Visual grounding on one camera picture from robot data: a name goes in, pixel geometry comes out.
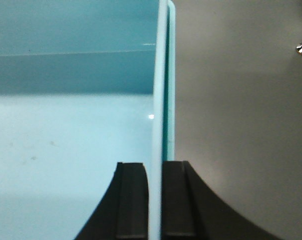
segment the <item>gray surface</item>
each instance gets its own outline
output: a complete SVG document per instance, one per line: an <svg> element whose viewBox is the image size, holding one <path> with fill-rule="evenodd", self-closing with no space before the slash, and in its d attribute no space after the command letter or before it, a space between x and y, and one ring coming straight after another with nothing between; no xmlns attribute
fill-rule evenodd
<svg viewBox="0 0 302 240"><path fill-rule="evenodd" d="M176 160L235 210L302 240L302 0L174 0Z"/></svg>

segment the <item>light blue surface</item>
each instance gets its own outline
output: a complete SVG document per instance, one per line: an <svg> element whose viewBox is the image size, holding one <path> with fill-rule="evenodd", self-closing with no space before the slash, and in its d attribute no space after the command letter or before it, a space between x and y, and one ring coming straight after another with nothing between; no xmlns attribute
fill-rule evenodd
<svg viewBox="0 0 302 240"><path fill-rule="evenodd" d="M169 1L169 39L168 46L168 120L167 120L167 159L164 161L174 161L175 158L175 6Z"/></svg>
<svg viewBox="0 0 302 240"><path fill-rule="evenodd" d="M159 0L159 14L154 72L154 124L152 132L152 161L149 178L149 239L161 238L161 186L163 148L163 104L166 59L168 1Z"/></svg>
<svg viewBox="0 0 302 240"><path fill-rule="evenodd" d="M158 0L0 0L0 56L155 49Z"/></svg>
<svg viewBox="0 0 302 240"><path fill-rule="evenodd" d="M0 1L0 240L73 239L118 161L146 166L159 239L166 11L166 0ZM173 86L171 67L171 153Z"/></svg>

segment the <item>gray wall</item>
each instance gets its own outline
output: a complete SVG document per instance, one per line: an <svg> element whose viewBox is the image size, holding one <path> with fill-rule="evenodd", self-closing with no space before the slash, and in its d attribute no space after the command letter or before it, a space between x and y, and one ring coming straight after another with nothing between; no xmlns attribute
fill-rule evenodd
<svg viewBox="0 0 302 240"><path fill-rule="evenodd" d="M302 0L174 0L176 160L239 213L302 240Z"/></svg>

